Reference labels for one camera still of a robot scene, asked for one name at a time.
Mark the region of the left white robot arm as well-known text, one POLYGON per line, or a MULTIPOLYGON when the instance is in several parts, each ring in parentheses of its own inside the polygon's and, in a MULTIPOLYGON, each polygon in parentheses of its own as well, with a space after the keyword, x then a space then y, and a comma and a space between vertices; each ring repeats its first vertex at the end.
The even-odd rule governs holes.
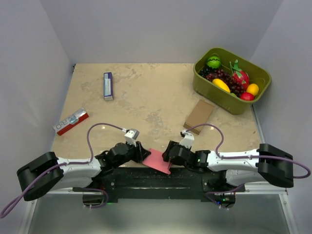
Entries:
POLYGON ((61 158, 47 152, 18 169, 22 197, 32 201, 52 190, 75 187, 96 191, 101 179, 114 169, 131 160, 142 163, 150 154, 139 141, 135 145, 118 143, 89 161, 61 158))

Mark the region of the pink paper box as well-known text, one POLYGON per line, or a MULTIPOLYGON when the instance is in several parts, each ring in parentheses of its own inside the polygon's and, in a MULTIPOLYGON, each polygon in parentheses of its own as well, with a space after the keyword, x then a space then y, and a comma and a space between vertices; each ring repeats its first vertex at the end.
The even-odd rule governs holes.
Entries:
POLYGON ((170 175, 171 163, 163 160, 162 152, 152 148, 150 148, 149 151, 151 154, 143 160, 142 164, 159 172, 170 175))

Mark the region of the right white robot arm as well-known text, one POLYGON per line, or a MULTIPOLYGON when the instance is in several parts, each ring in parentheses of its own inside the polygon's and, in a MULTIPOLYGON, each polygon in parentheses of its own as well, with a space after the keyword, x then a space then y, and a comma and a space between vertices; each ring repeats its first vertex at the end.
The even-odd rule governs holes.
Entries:
POLYGON ((266 143, 250 151, 216 153, 210 150, 192 152, 170 141, 162 158, 193 173, 221 172, 217 186, 224 192, 233 186, 260 181, 282 188, 293 187, 293 156, 266 143))

